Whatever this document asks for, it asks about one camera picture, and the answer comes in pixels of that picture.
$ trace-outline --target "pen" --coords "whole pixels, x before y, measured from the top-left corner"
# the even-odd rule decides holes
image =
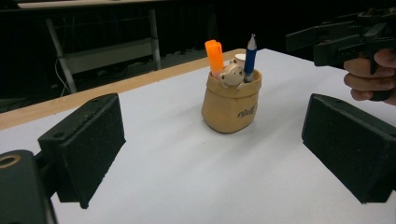
[[[245,82],[251,82],[253,80],[254,61],[256,60],[257,44],[255,35],[251,35],[250,40],[247,43],[247,53],[245,59]]]
[[[224,67],[221,44],[216,40],[208,40],[205,42],[205,48],[212,77],[218,78]]]

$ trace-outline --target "human hand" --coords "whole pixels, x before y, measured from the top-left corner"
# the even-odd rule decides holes
[[[396,105],[396,55],[392,49],[380,49],[374,56],[378,67],[370,74],[370,60],[357,58],[344,62],[348,74],[344,77],[345,84],[352,88],[350,94],[356,101],[370,100],[374,91],[391,90],[384,102]]]

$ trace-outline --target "white table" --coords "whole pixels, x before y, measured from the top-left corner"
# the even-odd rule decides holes
[[[361,204],[304,146],[311,93],[349,102],[396,125],[396,107],[355,102],[346,71],[262,49],[256,118],[246,129],[216,133],[201,106],[208,67],[120,93],[126,144],[90,207],[59,203],[61,224],[395,223],[396,198]],[[68,109],[0,131],[0,153],[40,150],[37,138]]]

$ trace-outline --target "orange marker cap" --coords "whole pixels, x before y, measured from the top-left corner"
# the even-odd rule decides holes
[[[216,40],[208,40],[205,42],[205,48],[212,76],[217,77],[224,67],[221,44]]]

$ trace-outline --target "pen holder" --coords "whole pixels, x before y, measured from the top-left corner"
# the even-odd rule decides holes
[[[251,82],[228,88],[209,73],[201,109],[206,124],[219,133],[235,133],[246,128],[256,115],[261,86],[262,74],[257,70]]]

